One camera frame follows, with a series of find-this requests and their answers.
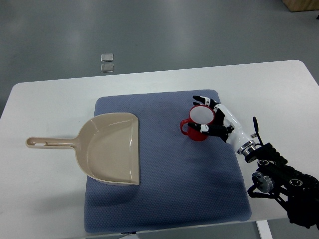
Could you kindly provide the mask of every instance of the white table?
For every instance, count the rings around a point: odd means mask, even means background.
[[[256,116],[263,142],[319,179],[319,87],[300,61],[20,83],[0,119],[0,238],[87,235],[86,175],[74,151],[29,149],[28,137],[75,137],[100,97],[199,89],[216,90],[247,133]],[[248,189],[256,162],[238,160]],[[251,221],[286,217],[275,200],[249,200]]]

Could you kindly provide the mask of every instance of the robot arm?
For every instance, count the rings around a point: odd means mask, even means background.
[[[193,98],[211,107],[216,114],[213,124],[202,127],[188,123],[190,127],[203,134],[222,138],[233,146],[235,152],[243,154],[247,163],[258,160],[258,169],[252,175],[253,186],[248,189],[248,195],[275,199],[287,211],[291,223],[306,228],[317,225],[319,230],[319,181],[288,166],[288,161],[270,143],[263,144],[256,118],[253,118],[256,133],[249,136],[224,105],[207,97]],[[254,136],[258,137],[260,143],[254,142]]]

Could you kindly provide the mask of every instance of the blue cushion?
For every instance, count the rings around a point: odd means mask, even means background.
[[[232,147],[217,137],[195,142],[179,130],[193,95],[219,101],[217,92],[199,90],[110,96],[96,102],[95,116],[130,112],[139,118],[141,184],[113,186],[88,177],[87,232],[159,230],[250,218]]]

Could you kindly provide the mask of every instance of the dustpan handle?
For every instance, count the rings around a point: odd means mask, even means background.
[[[62,138],[41,138],[30,137],[25,142],[29,148],[59,148],[68,149],[75,148],[78,145],[77,138],[62,139]]]

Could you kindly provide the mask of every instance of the concrete floor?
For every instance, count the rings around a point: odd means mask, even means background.
[[[108,74],[297,59],[318,83],[318,14],[281,0],[0,0],[0,113],[15,84],[99,76],[108,52]],[[319,238],[287,219],[269,224],[274,239]],[[244,223],[142,238],[259,236]]]

